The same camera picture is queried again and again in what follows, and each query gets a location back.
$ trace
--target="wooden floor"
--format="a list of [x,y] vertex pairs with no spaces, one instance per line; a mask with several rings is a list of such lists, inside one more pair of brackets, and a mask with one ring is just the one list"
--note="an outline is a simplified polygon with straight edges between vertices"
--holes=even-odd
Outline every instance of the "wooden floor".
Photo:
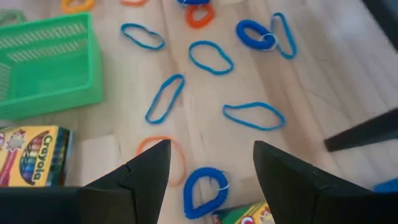
[[[30,20],[60,15],[60,0],[19,0]],[[96,0],[94,27],[103,50],[105,101],[20,121],[56,124],[76,131],[68,183],[86,184],[134,157],[146,136],[166,134],[183,146],[188,172],[212,166],[228,172],[230,195],[224,207],[263,198],[252,161],[255,140],[269,142],[332,174],[366,188],[398,176],[395,141],[328,153],[323,139],[398,105],[398,56],[360,0],[212,0],[215,20],[200,30],[189,28],[184,10],[173,0],[149,0],[144,7]],[[278,52],[245,47],[234,29],[242,19],[266,26],[283,12],[298,45],[293,61]],[[124,38],[122,23],[136,22],[162,34],[166,47],[153,52]],[[283,32],[278,36],[283,42]],[[145,34],[135,32],[143,41]],[[216,77],[188,59],[196,40],[219,44],[235,62],[233,72]],[[228,65],[215,50],[195,49],[197,59],[212,67]],[[160,85],[171,75],[185,75],[186,85],[164,124],[146,123],[144,115]],[[164,111],[175,87],[163,95],[154,117]],[[265,101],[285,114],[283,129],[262,132],[232,123],[221,113],[224,104]],[[237,113],[261,124],[273,124],[268,111]],[[170,178],[181,173],[173,154]],[[188,221],[182,188],[168,188],[159,223]],[[200,181],[197,203],[215,195],[217,186]]]

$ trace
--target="orange loop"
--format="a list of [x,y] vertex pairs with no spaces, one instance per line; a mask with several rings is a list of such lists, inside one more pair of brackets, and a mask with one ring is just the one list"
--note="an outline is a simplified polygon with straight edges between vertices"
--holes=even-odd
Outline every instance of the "orange loop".
[[143,6],[148,0],[140,0],[140,1],[130,1],[130,0],[120,0],[120,3],[125,6]]
[[84,12],[84,11],[89,11],[92,7],[94,7],[94,0],[86,0],[83,4],[79,6],[74,6],[70,7],[70,3],[72,3],[74,0],[62,0],[61,2],[61,9],[64,13],[78,13],[78,12]]
[[174,140],[173,138],[169,137],[169,136],[150,136],[150,137],[146,137],[144,140],[142,140],[139,143],[137,152],[136,152],[136,156],[138,156],[139,154],[141,154],[144,150],[144,147],[153,142],[153,141],[160,141],[160,140],[164,140],[164,139],[168,139],[171,140],[172,143],[175,145],[175,149],[178,151],[178,154],[180,155],[181,161],[182,161],[182,167],[183,167],[183,172],[181,177],[177,180],[177,181],[169,181],[169,186],[170,187],[177,187],[180,184],[182,184],[182,182],[185,180],[185,177],[187,176],[187,162],[185,160],[185,155],[184,155],[184,151],[182,150],[180,144]]
[[[197,21],[193,18],[193,13],[200,7],[206,9],[207,14],[202,19]],[[189,5],[185,13],[185,20],[190,27],[199,29],[209,24],[214,19],[214,16],[215,12],[210,3],[203,5]]]

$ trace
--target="green box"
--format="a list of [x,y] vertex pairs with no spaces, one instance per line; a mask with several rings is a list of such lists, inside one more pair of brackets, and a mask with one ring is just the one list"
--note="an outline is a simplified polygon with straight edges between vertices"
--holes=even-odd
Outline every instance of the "green box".
[[0,119],[102,100],[101,50],[89,13],[0,27]]

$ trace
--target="blue rubber band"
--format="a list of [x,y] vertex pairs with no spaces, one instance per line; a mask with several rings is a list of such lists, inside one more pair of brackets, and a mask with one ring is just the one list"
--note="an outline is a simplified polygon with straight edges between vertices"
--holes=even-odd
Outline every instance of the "blue rubber band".
[[[253,108],[253,107],[257,107],[257,106],[260,106],[262,108],[265,108],[267,110],[272,111],[280,119],[280,123],[278,125],[276,125],[276,126],[273,126],[273,127],[262,127],[262,126],[259,126],[259,125],[256,125],[256,124],[253,124],[253,123],[250,123],[250,122],[238,119],[238,118],[234,118],[231,115],[229,115],[228,112],[227,112],[228,109],[240,110],[240,109],[246,109],[246,108]],[[231,121],[234,121],[234,122],[237,122],[239,124],[245,125],[245,126],[247,126],[249,128],[258,129],[260,131],[272,131],[272,130],[275,130],[275,129],[279,129],[279,128],[285,126],[285,123],[286,123],[285,117],[284,117],[284,115],[281,112],[279,112],[273,106],[271,106],[271,105],[269,105],[267,103],[264,103],[264,102],[252,102],[252,103],[245,103],[245,104],[236,105],[236,106],[234,106],[234,105],[224,105],[223,106],[223,114],[224,114],[224,116],[226,116]]]
[[[150,34],[150,35],[155,35],[155,36],[159,37],[159,38],[162,40],[162,43],[161,43],[159,46],[157,46],[157,47],[153,47],[153,46],[150,46],[150,45],[143,44],[143,43],[139,42],[138,40],[136,40],[135,38],[133,38],[131,35],[129,35],[129,34],[126,32],[126,29],[127,29],[127,28],[139,28],[139,29],[143,29],[143,30],[146,31],[148,34]],[[121,32],[123,33],[123,35],[125,35],[128,39],[132,40],[132,41],[133,41],[134,43],[136,43],[138,46],[140,46],[140,47],[142,47],[142,48],[145,48],[145,49],[149,49],[149,50],[160,50],[160,49],[162,49],[162,48],[164,47],[164,45],[166,44],[165,40],[163,39],[163,37],[162,37],[160,34],[154,32],[154,31],[148,30],[146,27],[144,27],[144,26],[142,26],[142,25],[139,25],[139,24],[125,23],[125,24],[123,24],[123,25],[120,27],[120,30],[121,30]]]
[[296,46],[296,43],[294,41],[294,37],[293,37],[292,31],[290,31],[290,27],[289,27],[289,25],[288,25],[288,23],[286,21],[285,16],[283,15],[283,13],[277,12],[277,13],[274,13],[274,15],[272,15],[272,17],[271,17],[271,32],[274,33],[274,28],[275,28],[275,22],[274,21],[276,20],[277,17],[280,17],[280,20],[282,21],[282,25],[283,25],[283,27],[285,29],[285,34],[286,34],[287,40],[289,41],[290,48],[292,49],[292,54],[288,54],[288,53],[284,52],[282,50],[282,47],[280,47],[279,44],[276,45],[276,48],[278,49],[278,51],[280,52],[280,54],[284,58],[286,58],[288,60],[292,60],[297,55],[297,46]]
[[[263,40],[254,40],[253,38],[248,36],[244,31],[246,28],[256,31],[258,34],[264,37]],[[275,45],[275,37],[267,34],[271,34],[271,32],[269,32],[265,27],[263,27],[256,21],[252,21],[250,19],[242,20],[236,26],[236,35],[238,35],[238,37],[246,46],[253,49],[268,50]]]
[[[194,47],[196,47],[197,45],[209,45],[210,47],[214,47],[218,53],[220,53],[220,55],[229,63],[229,68],[223,71],[216,71],[212,68],[210,68],[209,66],[206,66],[202,63],[199,63],[195,60],[195,58],[192,55],[192,49]],[[194,43],[191,44],[191,46],[189,46],[189,58],[192,60],[192,62],[197,66],[200,67],[201,69],[204,69],[210,73],[212,73],[213,75],[224,75],[229,73],[230,71],[232,71],[234,69],[234,62],[231,60],[231,58],[223,51],[223,49],[218,46],[216,43],[213,43],[211,41],[208,40],[199,40],[196,41]]]
[[[270,50],[274,46],[275,42],[277,41],[274,36],[275,35],[274,28],[275,28],[275,20],[278,17],[282,21],[282,25],[284,27],[287,40],[289,41],[290,48],[292,49],[292,54],[288,54],[288,53],[284,52],[282,50],[282,47],[279,45],[279,43],[276,43],[276,48],[279,51],[279,53],[281,54],[281,56],[283,56],[287,60],[292,60],[297,55],[297,46],[294,41],[292,31],[290,30],[290,27],[287,23],[287,20],[286,20],[285,16],[283,15],[283,13],[281,13],[281,12],[277,12],[272,15],[271,31],[268,31],[264,26],[257,23],[256,21],[246,19],[246,20],[242,20],[241,22],[239,22],[237,24],[236,35],[248,47],[251,47],[251,48],[257,49],[257,50]],[[250,28],[250,29],[256,31],[258,34],[260,34],[263,37],[264,40],[258,41],[258,40],[252,39],[245,33],[245,31],[244,31],[245,28]]]
[[[216,179],[218,185],[222,190],[218,191],[218,195],[207,203],[200,205],[197,208],[193,207],[193,186],[197,182],[199,178],[209,177],[212,179]],[[203,167],[199,168],[188,177],[184,190],[183,190],[183,198],[184,198],[184,213],[185,216],[189,219],[200,218],[220,207],[226,200],[229,192],[228,180],[222,171],[212,168],[212,167]]]
[[207,4],[210,2],[210,0],[177,0],[177,2],[180,4],[196,5],[196,4]]
[[[174,96],[172,98],[172,101],[169,104],[169,107],[167,108],[166,112],[161,116],[159,119],[156,120],[150,120],[150,115],[152,114],[152,111],[157,105],[157,102],[159,101],[160,95],[162,94],[163,90],[168,87],[171,83],[174,82],[176,79],[181,79],[181,83],[179,84],[178,88],[174,92]],[[170,110],[173,108],[175,100],[178,98],[179,94],[182,91],[182,88],[184,87],[185,84],[185,79],[184,76],[181,74],[175,74],[172,75],[169,79],[167,79],[161,86],[160,90],[156,93],[154,100],[152,101],[152,104],[150,105],[147,114],[145,115],[145,120],[148,121],[150,124],[161,124],[163,121],[166,119],[166,117],[169,115]]]

